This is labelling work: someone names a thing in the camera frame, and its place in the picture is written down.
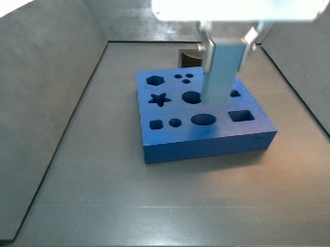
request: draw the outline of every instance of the gray table surface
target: gray table surface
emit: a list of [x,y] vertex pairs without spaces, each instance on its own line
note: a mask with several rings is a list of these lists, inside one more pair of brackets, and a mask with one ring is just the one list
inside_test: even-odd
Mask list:
[[145,164],[136,71],[192,47],[110,43],[14,246],[330,244],[329,138],[260,48],[240,77],[269,150]]

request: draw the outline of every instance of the hexagon hole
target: hexagon hole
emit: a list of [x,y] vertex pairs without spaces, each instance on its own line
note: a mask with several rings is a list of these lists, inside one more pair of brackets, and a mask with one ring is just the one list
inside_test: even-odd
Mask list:
[[161,86],[165,82],[165,78],[160,75],[153,75],[148,78],[148,84],[153,86]]

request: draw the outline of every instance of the shape sorter block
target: shape sorter block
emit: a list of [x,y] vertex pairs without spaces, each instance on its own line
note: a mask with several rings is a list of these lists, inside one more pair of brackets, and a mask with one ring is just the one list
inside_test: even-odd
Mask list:
[[202,68],[137,73],[146,163],[265,150],[277,128],[237,79],[226,106],[202,105]]

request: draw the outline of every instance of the circular hole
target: circular hole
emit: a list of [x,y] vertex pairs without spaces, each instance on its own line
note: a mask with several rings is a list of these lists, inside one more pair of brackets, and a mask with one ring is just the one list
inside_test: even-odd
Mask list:
[[202,102],[202,94],[194,91],[186,92],[182,99],[189,104],[198,104]]
[[210,114],[198,114],[192,118],[196,125],[208,126],[217,122],[217,118]]
[[173,127],[180,127],[182,125],[182,122],[180,119],[172,119],[169,123]]

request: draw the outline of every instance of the square hole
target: square hole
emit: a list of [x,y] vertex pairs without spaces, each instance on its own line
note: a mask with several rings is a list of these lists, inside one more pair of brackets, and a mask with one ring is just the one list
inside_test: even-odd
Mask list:
[[150,122],[150,128],[152,129],[162,129],[164,126],[164,121],[162,120],[154,120]]
[[256,120],[253,114],[248,110],[229,112],[233,122],[245,122]]

